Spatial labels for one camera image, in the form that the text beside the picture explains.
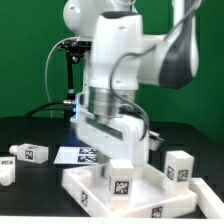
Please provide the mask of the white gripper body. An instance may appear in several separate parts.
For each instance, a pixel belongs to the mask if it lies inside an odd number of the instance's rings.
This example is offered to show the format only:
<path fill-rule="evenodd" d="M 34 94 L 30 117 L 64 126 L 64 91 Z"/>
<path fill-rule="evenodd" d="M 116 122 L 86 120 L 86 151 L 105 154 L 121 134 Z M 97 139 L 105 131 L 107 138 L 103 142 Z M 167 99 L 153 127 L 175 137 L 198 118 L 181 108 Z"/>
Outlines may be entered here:
<path fill-rule="evenodd" d="M 128 159 L 135 167 L 149 157 L 149 134 L 143 137 L 142 120 L 123 115 L 103 125 L 80 114 L 76 123 L 77 138 L 111 159 Z"/>

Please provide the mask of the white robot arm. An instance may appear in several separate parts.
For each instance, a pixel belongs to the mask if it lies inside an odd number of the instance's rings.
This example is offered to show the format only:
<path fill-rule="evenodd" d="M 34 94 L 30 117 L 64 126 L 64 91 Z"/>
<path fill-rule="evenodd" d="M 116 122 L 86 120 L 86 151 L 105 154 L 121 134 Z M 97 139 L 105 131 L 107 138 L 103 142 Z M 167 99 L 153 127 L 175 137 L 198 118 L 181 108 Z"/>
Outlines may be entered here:
<path fill-rule="evenodd" d="M 172 0 L 173 27 L 145 35 L 136 0 L 67 0 L 66 26 L 85 59 L 76 98 L 77 137 L 112 159 L 147 162 L 149 118 L 135 104 L 138 85 L 179 89 L 199 65 L 195 11 L 202 0 Z"/>

